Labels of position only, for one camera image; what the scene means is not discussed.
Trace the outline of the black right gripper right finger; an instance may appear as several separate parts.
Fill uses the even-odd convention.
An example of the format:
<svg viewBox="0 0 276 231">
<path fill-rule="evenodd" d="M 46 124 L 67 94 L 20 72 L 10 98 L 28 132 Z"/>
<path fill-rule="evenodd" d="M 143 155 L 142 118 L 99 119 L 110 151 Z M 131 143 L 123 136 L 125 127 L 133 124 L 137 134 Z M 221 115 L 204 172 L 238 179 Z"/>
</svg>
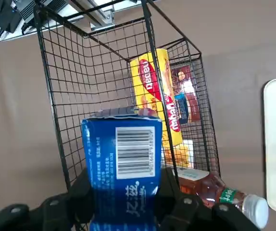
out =
<svg viewBox="0 0 276 231">
<path fill-rule="evenodd" d="M 172 169 L 161 169 L 155 195 L 155 217 L 160 231 L 257 231 L 258 228 L 234 205 L 204 205 L 196 195 L 182 193 Z"/>
</svg>

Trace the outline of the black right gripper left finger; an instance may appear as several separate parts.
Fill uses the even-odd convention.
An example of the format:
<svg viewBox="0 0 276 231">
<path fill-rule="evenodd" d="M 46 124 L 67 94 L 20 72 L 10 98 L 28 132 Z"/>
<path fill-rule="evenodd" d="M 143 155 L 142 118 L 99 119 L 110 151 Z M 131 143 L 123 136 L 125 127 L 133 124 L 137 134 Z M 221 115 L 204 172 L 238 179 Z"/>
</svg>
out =
<svg viewBox="0 0 276 231">
<path fill-rule="evenodd" d="M 0 231 L 70 231 L 82 229 L 94 214 L 93 191 L 83 170 L 69 191 L 47 198 L 30 209 L 12 204 L 0 211 Z"/>
</svg>

